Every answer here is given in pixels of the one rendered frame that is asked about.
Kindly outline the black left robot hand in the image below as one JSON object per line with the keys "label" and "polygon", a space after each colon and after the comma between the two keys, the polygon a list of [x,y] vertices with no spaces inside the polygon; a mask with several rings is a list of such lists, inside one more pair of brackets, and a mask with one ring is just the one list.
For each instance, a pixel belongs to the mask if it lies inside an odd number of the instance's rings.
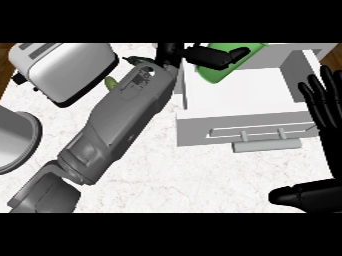
{"label": "black left robot hand", "polygon": [[248,47],[241,47],[229,52],[208,48],[195,43],[185,47],[183,43],[160,43],[157,48],[155,63],[164,67],[180,67],[182,59],[191,64],[214,70],[225,70],[231,64],[238,63],[251,53]]}

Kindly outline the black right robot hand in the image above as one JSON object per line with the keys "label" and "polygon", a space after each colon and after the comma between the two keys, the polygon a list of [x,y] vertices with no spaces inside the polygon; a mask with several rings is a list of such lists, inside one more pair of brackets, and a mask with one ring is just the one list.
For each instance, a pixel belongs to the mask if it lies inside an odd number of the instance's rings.
{"label": "black right robot hand", "polygon": [[342,212],[342,71],[321,67],[321,77],[310,75],[298,89],[306,99],[332,173],[332,179],[275,189],[269,201],[307,213]]}

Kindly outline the green cup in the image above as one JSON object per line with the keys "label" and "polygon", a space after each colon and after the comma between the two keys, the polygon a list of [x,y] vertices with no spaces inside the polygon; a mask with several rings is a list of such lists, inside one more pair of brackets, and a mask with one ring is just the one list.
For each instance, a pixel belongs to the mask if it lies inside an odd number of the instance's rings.
{"label": "green cup", "polygon": [[207,67],[197,66],[195,71],[211,84],[219,83],[266,46],[267,43],[210,43],[208,47],[213,49],[231,52],[233,49],[247,47],[251,50],[251,53],[235,64],[231,64],[229,68],[225,70],[214,70]]}

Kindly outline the white open drawer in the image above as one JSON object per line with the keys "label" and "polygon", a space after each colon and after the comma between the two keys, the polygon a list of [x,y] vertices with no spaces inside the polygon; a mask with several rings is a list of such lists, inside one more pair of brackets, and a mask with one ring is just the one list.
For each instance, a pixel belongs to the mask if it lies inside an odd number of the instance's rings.
{"label": "white open drawer", "polygon": [[183,73],[183,109],[177,112],[177,117],[307,111],[307,105],[293,98],[282,72],[276,68],[236,70],[217,84],[205,81],[189,63],[183,65]]}

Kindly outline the dark green bottle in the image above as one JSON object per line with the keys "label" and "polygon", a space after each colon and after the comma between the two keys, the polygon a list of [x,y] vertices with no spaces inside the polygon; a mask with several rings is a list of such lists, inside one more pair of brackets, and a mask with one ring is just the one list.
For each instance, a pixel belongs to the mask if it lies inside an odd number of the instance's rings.
{"label": "dark green bottle", "polygon": [[154,59],[151,59],[148,57],[139,57],[139,56],[124,57],[124,60],[127,60],[132,65],[139,65],[142,63],[154,63],[155,62]]}

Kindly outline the small green vegetable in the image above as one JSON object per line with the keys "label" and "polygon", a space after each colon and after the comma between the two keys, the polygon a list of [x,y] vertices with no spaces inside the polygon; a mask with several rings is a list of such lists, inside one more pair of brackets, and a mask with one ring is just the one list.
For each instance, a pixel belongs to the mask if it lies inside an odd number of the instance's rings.
{"label": "small green vegetable", "polygon": [[115,88],[117,84],[118,84],[118,82],[117,82],[115,78],[108,76],[105,78],[105,85],[108,87],[108,90],[112,90]]}

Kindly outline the silver toaster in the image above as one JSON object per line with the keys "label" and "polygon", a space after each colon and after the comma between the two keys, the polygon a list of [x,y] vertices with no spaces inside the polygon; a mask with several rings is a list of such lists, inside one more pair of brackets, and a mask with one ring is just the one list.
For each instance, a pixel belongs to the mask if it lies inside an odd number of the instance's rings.
{"label": "silver toaster", "polygon": [[30,82],[61,108],[80,100],[120,63],[109,43],[16,43],[9,61],[18,69],[15,83]]}

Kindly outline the grey metal pot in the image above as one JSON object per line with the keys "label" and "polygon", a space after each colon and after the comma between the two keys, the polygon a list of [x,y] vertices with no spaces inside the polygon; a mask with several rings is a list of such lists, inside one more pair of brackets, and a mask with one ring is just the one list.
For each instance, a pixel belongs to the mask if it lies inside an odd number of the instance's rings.
{"label": "grey metal pot", "polygon": [[0,105],[0,175],[18,169],[31,158],[43,137],[43,125],[28,112]]}

